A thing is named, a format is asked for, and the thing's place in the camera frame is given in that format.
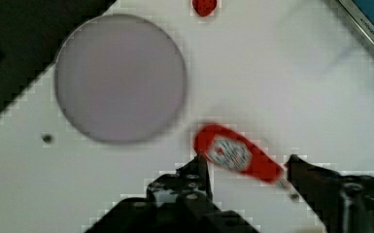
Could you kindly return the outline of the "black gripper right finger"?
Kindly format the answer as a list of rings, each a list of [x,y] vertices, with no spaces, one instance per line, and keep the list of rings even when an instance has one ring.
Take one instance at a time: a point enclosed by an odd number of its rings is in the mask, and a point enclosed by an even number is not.
[[[288,180],[319,217],[327,233],[374,233],[374,177],[346,175],[293,154]]]

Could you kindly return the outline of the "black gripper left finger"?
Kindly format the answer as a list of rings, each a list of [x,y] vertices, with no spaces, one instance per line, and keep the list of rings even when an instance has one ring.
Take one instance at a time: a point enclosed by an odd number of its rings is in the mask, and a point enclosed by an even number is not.
[[[174,174],[164,174],[151,182],[147,188],[147,198],[158,207],[173,204],[183,194],[198,192],[213,199],[208,165],[205,158],[196,155],[190,162],[178,168]]]

